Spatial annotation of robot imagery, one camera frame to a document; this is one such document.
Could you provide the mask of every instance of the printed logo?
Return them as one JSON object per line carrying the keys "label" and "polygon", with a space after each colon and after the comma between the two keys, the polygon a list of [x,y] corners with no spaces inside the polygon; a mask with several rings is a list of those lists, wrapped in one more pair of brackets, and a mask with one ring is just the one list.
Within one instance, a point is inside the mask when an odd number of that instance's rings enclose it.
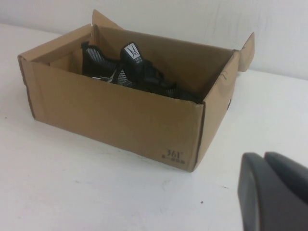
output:
{"label": "printed logo", "polygon": [[126,52],[133,58],[136,59],[140,57],[140,54],[138,52],[137,47],[135,46],[134,43],[129,44],[127,47],[124,48]]}

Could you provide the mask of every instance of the shoe tag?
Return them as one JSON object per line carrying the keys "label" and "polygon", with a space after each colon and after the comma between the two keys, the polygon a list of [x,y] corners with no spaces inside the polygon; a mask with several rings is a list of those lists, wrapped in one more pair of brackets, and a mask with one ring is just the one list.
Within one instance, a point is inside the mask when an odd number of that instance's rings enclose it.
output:
{"label": "shoe tag", "polygon": [[134,43],[131,43],[126,46],[124,50],[137,64],[143,61],[140,52]]}

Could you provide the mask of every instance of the sneaker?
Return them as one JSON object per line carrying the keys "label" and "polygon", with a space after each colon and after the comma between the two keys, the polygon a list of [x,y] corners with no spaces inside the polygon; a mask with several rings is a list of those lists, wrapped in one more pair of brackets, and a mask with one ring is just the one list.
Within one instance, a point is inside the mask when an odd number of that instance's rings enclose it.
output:
{"label": "sneaker", "polygon": [[120,61],[108,59],[98,47],[84,43],[83,58],[83,75],[170,98],[202,103],[201,97],[167,81],[161,71],[143,58],[134,42],[121,50]]}

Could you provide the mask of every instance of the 361 logo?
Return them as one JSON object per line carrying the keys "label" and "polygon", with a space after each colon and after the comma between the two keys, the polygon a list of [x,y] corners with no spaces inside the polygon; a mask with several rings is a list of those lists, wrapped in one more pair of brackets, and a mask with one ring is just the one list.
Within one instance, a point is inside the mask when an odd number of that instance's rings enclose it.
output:
{"label": "361 logo", "polygon": [[175,151],[168,149],[167,154],[163,154],[162,158],[170,159],[171,161],[175,161],[181,164],[185,164],[184,160],[181,160],[181,157],[183,156],[183,152]]}

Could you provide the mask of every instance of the box side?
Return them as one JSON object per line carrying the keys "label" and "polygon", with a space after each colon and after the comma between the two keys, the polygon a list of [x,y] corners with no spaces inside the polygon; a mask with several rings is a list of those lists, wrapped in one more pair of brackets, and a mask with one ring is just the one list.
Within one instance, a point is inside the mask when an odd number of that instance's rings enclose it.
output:
{"label": "box side", "polygon": [[237,77],[240,52],[234,51],[217,81],[206,96],[205,117],[200,148],[195,162],[195,169],[201,162],[210,146],[232,100],[235,81]]}
{"label": "box side", "polygon": [[239,71],[248,70],[255,55],[255,33],[252,33],[240,51]]}
{"label": "box side", "polygon": [[232,50],[180,41],[144,33],[99,27],[101,48],[111,46],[119,58],[120,50],[134,41],[145,59],[153,62],[165,77],[191,92],[203,94],[209,81],[222,71]]}
{"label": "box side", "polygon": [[42,111],[35,109],[36,105],[39,103],[31,102],[31,100],[38,100],[39,98],[37,97],[37,90],[29,90],[28,88],[31,86],[33,89],[38,89],[34,87],[36,82],[33,77],[31,61],[49,65],[50,62],[62,58],[70,52],[74,52],[77,48],[80,48],[80,44],[86,40],[91,40],[91,36],[91,25],[89,24],[18,55],[17,58],[20,71],[23,77],[23,82],[27,87],[28,101],[34,118],[38,119],[38,117],[43,115]]}
{"label": "box side", "polygon": [[37,120],[42,120],[45,117],[44,105],[41,88],[35,78],[33,69],[34,63],[25,59],[21,59],[20,62],[25,76],[28,101],[32,116]]}
{"label": "box side", "polygon": [[194,161],[203,105],[32,65],[37,120],[184,170]]}

